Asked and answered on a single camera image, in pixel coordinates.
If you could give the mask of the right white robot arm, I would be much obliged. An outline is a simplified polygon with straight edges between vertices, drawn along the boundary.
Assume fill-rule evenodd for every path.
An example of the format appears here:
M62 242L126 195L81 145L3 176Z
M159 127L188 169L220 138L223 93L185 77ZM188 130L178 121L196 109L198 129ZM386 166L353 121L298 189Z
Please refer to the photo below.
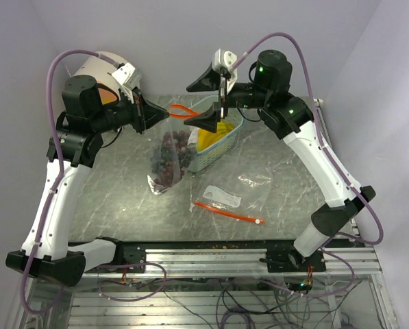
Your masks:
M302 271L311 263L311 255L367 206L375 190L362 186L345 170L316 126L313 111L290 93L293 66L282 52L260 52L250 67L248 83L238 82L237 71L231 68L236 59L232 52L218 50L205 72L187 86L190 93L216 91L219 99L186 124L215 132L231 108L255 109L260 120L303 162L325 203L312 214L286 256L291 269Z

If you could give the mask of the red grape bunch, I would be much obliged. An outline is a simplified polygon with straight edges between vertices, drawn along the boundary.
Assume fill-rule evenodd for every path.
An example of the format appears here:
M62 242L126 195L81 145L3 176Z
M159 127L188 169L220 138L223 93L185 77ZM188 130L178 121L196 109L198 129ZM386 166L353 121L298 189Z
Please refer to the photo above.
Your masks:
M190 132L173 130L166 132L155 147L163 147L169 153L164 170L159 174L151 171L150 186L160 194L177 184L185 176L196 149L188 142Z

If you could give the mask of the dark blue grape bunch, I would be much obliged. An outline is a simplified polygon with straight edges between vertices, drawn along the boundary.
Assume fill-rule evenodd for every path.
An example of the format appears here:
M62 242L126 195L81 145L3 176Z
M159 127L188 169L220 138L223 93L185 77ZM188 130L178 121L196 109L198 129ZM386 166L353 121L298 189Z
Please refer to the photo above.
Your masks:
M167 162L167 156L169 153L163 147L154 147L153 155L150 159L151 161L151 170L154 174L159 174L164 170L164 166Z

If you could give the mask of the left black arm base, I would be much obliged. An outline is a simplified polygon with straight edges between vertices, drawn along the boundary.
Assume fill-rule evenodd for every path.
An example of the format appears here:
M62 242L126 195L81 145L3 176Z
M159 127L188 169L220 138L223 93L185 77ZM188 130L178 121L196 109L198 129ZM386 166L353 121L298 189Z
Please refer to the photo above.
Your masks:
M130 268L127 269L129 273L143 273L145 266L143 263L146 261L146 253L139 245L135 245L129 241L121 241L118 239L100 236L97 237L97 240L108 241L114 244L115 250L113 259L109 263L99 265L99 268L114 270L114 269L123 269L119 268L119 265L130 265Z

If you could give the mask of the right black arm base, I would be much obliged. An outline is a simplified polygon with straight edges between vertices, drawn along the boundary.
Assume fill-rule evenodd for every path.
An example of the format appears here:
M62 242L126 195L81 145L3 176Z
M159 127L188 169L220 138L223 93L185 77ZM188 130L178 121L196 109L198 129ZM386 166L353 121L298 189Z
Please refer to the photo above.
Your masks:
M259 258L259 261L267 265L269 273L326 271L322 252L315 251L311 256L304 257L289 245L277 245L267 249L265 256Z

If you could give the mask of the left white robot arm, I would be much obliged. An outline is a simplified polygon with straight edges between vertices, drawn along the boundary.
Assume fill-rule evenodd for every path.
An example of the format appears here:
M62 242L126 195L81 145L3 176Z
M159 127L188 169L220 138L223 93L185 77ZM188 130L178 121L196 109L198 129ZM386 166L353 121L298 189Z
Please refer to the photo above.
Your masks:
M19 250L9 252L6 267L30 278L75 286L85 271L119 271L123 242L109 237L69 247L69 228L82 185L103 145L102 134L125 125L139 134L167 119L164 108L147 101L138 88L103 104L101 85L89 75L75 75L62 91L65 110L56 121L56 139L47 151L47 179L31 230Z

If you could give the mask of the clear zip bag orange zipper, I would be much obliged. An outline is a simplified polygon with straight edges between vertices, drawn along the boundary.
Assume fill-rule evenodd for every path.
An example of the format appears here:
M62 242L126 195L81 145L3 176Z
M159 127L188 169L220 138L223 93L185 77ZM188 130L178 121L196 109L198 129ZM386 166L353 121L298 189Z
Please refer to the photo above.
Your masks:
M197 131L184 122L197 113L178 103L167 109L169 116L156 131L147 181L154 195L161 195L182 180L197 154Z

